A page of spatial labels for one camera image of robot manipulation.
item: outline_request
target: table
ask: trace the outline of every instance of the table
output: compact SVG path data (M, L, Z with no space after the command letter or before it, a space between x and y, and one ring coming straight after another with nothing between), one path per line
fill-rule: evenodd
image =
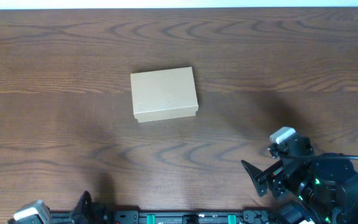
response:
M192 66L194 118L137 123L130 73ZM358 154L358 8L0 11L0 223L42 198L243 209L282 126Z

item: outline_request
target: brown wood surface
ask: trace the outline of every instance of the brown wood surface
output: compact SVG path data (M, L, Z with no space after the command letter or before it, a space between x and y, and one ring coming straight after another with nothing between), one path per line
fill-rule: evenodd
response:
M129 74L185 66L197 117L138 124ZM277 205L239 161L273 164L281 126L358 154L358 9L0 11L0 223L84 190L144 210Z

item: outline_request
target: green strip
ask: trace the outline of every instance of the green strip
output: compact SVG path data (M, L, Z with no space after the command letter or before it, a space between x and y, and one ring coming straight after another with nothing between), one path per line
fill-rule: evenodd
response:
M147 215L147 224L155 224L155 215Z
M229 224L236 224L237 223L237 218L235 215L228 215L227 219L229 220Z

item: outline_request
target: box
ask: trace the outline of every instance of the box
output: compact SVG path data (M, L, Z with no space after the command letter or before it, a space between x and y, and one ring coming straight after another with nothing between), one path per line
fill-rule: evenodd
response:
M191 67L131 74L138 122L195 116L198 111Z

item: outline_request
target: black cable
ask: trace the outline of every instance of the black cable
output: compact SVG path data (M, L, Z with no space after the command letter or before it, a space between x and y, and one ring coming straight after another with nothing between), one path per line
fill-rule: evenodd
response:
M358 160L358 156L338 154L336 156L289 156L282 152L278 152L279 155L286 159L310 159L310 160L322 160L322 159L353 159Z

